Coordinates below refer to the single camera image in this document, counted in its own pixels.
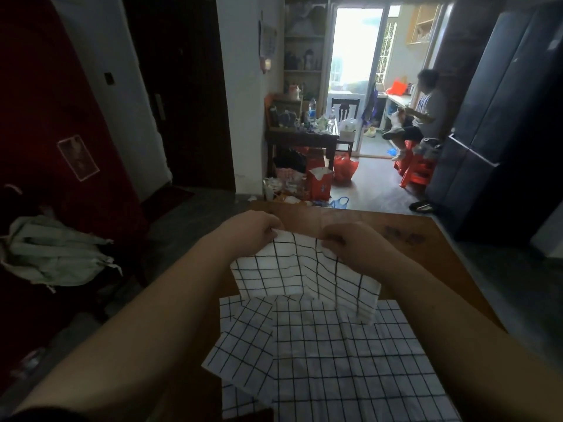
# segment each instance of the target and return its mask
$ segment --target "seated person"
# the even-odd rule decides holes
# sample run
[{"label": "seated person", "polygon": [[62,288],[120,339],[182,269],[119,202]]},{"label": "seated person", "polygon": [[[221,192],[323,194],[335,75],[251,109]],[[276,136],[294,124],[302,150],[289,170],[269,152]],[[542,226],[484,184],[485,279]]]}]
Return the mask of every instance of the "seated person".
[{"label": "seated person", "polygon": [[383,138],[391,140],[398,154],[392,161],[402,160],[406,156],[405,141],[420,142],[422,138],[439,138],[446,115],[446,97],[436,89],[440,73],[436,70],[422,70],[418,73],[418,89],[423,93],[418,100],[416,110],[405,108],[406,120],[403,127],[384,133]]}]

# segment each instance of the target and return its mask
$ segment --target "doormat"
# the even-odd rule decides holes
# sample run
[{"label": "doormat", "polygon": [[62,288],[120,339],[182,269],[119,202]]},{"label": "doormat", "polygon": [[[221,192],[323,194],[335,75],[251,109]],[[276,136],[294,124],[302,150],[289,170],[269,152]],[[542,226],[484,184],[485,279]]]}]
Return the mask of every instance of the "doormat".
[{"label": "doormat", "polygon": [[145,219],[152,223],[193,196],[193,192],[182,188],[172,185],[165,186],[141,203]]}]

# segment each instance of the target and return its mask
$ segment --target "dark chair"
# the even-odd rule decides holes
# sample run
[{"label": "dark chair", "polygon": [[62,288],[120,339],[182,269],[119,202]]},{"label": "dark chair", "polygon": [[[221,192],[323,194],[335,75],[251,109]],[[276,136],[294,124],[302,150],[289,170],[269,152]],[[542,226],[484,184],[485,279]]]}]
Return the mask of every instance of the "dark chair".
[{"label": "dark chair", "polygon": [[[346,120],[350,114],[350,105],[355,105],[356,110],[354,111],[354,118],[357,118],[357,110],[360,107],[360,99],[336,99],[333,98],[330,107],[333,108],[334,105],[340,105],[338,108],[338,122]],[[352,148],[354,147],[354,142],[342,142],[337,141],[338,144],[348,145],[347,153],[352,156]]]}]

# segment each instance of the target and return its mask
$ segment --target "green bag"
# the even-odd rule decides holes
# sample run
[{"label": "green bag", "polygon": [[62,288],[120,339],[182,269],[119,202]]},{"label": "green bag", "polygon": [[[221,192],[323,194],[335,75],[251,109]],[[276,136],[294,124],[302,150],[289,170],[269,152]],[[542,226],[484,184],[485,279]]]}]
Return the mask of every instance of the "green bag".
[{"label": "green bag", "polygon": [[112,240],[78,232],[47,216],[19,217],[1,242],[0,263],[33,284],[81,286],[105,267],[122,274],[113,258],[97,247]]}]

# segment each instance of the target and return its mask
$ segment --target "person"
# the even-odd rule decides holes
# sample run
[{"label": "person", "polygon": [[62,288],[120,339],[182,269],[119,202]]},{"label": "person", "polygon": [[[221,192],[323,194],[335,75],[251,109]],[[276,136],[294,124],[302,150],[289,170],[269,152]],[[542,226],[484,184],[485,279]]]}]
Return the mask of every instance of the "person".
[{"label": "person", "polygon": [[421,70],[418,73],[418,89],[423,93],[417,108],[405,108],[406,119],[403,127],[391,129],[383,138],[391,140],[398,148],[392,161],[399,161],[406,156],[405,141],[420,142],[423,138],[439,138],[446,115],[446,97],[436,84],[440,78],[437,70]]},{"label": "person", "polygon": [[[11,422],[117,420],[131,409],[146,420],[221,274],[260,251],[276,236],[273,228],[283,228],[276,216],[249,211],[201,238],[56,366]],[[321,238],[393,293],[450,395],[463,397],[478,420],[561,419],[559,375],[380,234],[345,223],[325,227]]]}]

